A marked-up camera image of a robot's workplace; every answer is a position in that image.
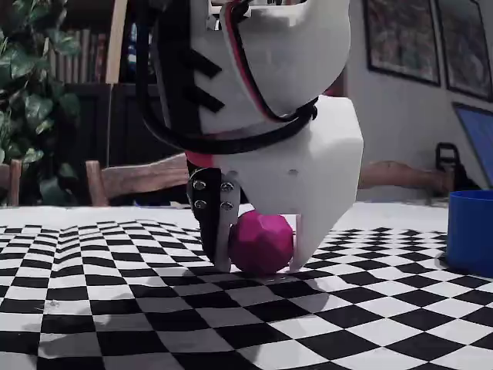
pink faceted ball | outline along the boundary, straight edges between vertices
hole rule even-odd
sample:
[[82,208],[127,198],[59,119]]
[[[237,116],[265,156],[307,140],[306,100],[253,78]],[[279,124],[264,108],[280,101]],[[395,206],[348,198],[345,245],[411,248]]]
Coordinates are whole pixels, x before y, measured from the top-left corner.
[[283,216],[252,210],[231,228],[229,245],[231,261],[241,271],[275,274],[293,257],[293,229]]

picture frame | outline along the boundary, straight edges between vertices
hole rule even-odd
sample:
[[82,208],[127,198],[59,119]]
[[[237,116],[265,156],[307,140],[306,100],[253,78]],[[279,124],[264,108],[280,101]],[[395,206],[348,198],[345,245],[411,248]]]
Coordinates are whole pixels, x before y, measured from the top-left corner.
[[368,68],[441,86],[431,0],[363,0]]
[[436,0],[447,88],[493,101],[491,62],[481,6],[475,0]]

blue cup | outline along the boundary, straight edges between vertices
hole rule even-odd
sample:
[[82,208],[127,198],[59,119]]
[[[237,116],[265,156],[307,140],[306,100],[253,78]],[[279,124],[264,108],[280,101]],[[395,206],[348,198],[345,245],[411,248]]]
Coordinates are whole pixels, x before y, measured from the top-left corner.
[[458,191],[448,208],[447,262],[493,278],[493,191]]

white wall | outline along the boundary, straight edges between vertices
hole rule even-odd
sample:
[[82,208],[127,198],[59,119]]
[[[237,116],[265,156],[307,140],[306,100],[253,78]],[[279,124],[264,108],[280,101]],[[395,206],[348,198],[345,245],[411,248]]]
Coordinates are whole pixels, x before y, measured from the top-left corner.
[[[480,2],[493,61],[493,0]],[[485,179],[451,108],[451,102],[492,111],[493,104],[447,91],[438,27],[441,88],[368,71],[363,0],[351,0],[350,20],[352,45],[347,65],[347,91],[356,107],[364,135],[363,165],[378,160],[398,160],[413,167],[433,169],[436,144],[441,141],[453,142],[459,147],[470,177],[484,186]],[[362,190],[358,194],[360,200],[397,200],[422,196],[417,191],[396,187]]]

tabletop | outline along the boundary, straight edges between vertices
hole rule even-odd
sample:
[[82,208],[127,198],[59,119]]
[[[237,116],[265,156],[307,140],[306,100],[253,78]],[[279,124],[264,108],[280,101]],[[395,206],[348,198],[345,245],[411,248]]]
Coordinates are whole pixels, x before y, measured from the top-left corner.
[[493,282],[446,265],[446,209],[357,203],[265,278],[216,271],[196,226],[0,210],[0,368],[493,369]]

